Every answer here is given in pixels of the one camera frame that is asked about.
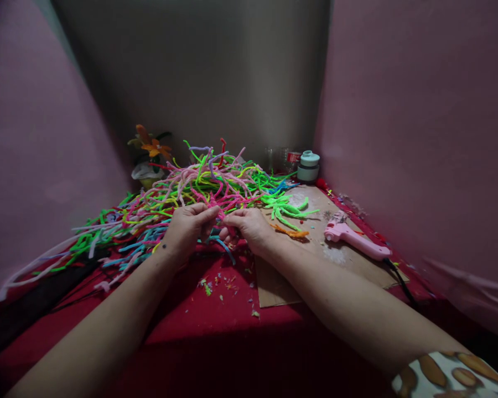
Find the red tablecloth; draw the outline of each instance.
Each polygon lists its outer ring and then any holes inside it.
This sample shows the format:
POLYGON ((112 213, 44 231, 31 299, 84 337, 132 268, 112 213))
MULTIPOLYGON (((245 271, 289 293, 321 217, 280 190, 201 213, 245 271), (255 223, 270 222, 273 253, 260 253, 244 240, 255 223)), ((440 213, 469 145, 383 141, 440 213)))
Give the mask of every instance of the red tablecloth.
MULTIPOLYGON (((351 216, 373 241, 378 241, 368 225, 351 216)), ((245 243, 238 246, 235 257, 235 266, 227 255, 196 257, 175 277, 143 347, 119 381, 108 387, 108 395, 155 392, 190 396, 210 391, 217 396, 300 396, 341 391, 348 396, 359 395, 361 390, 363 396, 380 396, 388 392, 382 375, 331 335, 305 304, 260 309, 254 258, 245 243), (218 274, 221 278, 216 286, 218 274), (213 282, 210 297, 197 287, 206 276, 213 282), (251 316, 253 308, 260 318, 251 316)), ((402 261, 398 254, 393 260, 402 261)), ((426 316, 458 339, 476 331, 472 322, 433 293, 411 268, 401 269, 409 276, 408 287, 426 316)), ((96 272, 99 278, 68 301, 92 291, 94 284, 105 277, 96 272)), ((399 286, 389 292, 406 301, 399 286)), ((20 379, 103 296, 101 292, 41 318, 4 350, 0 354, 0 392, 20 379)))

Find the orange flower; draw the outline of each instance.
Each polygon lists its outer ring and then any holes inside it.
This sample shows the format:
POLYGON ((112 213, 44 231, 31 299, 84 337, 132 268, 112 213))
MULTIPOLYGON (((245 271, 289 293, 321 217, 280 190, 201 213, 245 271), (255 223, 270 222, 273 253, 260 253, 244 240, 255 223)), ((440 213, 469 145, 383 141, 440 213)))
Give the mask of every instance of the orange flower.
POLYGON ((151 144, 151 140, 149 139, 149 134, 146 131, 145 127, 142 126, 141 124, 137 124, 137 133, 138 135, 140 135, 140 139, 144 143, 144 145, 151 144))
POLYGON ((170 160, 171 156, 169 151, 171 151, 172 149, 169 146, 161 145, 159 140, 157 139, 153 138, 151 141, 152 141, 151 144, 146 144, 142 146, 142 149, 149 151, 149 157, 154 158, 158 154, 162 154, 162 156, 166 160, 170 160))

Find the pink glue gun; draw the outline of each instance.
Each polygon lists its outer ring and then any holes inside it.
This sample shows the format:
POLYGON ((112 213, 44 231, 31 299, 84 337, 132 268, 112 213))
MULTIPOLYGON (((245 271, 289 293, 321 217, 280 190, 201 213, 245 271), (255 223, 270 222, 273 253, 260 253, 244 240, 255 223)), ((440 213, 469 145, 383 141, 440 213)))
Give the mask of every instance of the pink glue gun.
POLYGON ((333 242, 343 239, 362 253, 378 261, 391 255, 391 251, 385 246, 378 246, 358 235, 347 225, 346 221, 345 212, 339 211, 334 214, 325 228, 325 239, 333 242))

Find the patterned sleeve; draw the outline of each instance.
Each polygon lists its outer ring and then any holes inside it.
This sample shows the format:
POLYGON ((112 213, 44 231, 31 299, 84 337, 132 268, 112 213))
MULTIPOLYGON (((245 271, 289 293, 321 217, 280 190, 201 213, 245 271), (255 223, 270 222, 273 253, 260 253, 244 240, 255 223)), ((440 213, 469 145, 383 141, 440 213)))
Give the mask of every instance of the patterned sleeve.
POLYGON ((393 380, 399 397, 498 397, 498 373, 471 354, 435 352, 406 366, 393 380))

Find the cardboard sheet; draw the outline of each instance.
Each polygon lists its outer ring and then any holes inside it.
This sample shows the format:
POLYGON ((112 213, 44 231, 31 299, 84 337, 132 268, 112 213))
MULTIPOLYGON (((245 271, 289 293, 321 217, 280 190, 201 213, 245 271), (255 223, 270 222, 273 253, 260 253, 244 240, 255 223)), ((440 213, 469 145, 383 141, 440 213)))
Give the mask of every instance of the cardboard sheet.
MULTIPOLYGON (((346 268, 353 273, 364 277, 368 281, 371 281, 375 285, 383 287, 384 289, 398 284, 396 275, 382 267, 382 263, 371 260, 353 247, 349 246, 347 243, 328 242, 325 240, 323 234, 327 224, 327 220, 325 220, 325 212, 327 212, 327 215, 334 214, 339 209, 324 193, 316 187, 298 186, 290 190, 288 195, 293 195, 290 199, 290 204, 294 206, 301 205, 304 202, 304 199, 308 197, 308 207, 305 210, 320 209, 320 212, 308 216, 308 218, 304 220, 303 224, 300 223, 300 220, 285 217, 291 222, 291 224, 298 226, 303 231, 310 232, 310 235, 307 236, 308 242, 298 242, 285 234, 277 232, 277 235, 279 235, 281 239, 291 240, 295 242, 295 244, 301 245, 306 250, 314 253, 315 256, 330 260, 335 263, 336 266, 346 268)), ((282 225, 280 222, 277 222, 276 220, 271 221, 271 210, 261 209, 261 211, 270 223, 276 223, 284 229, 289 230, 288 227, 282 225)), ((356 224, 354 224, 350 219, 347 219, 347 223, 353 230, 360 231, 356 224)), ((289 282, 261 258, 256 259, 256 274, 260 308, 292 304, 302 301, 289 282)), ((403 273, 400 274, 404 281, 409 281, 407 276, 403 273)))

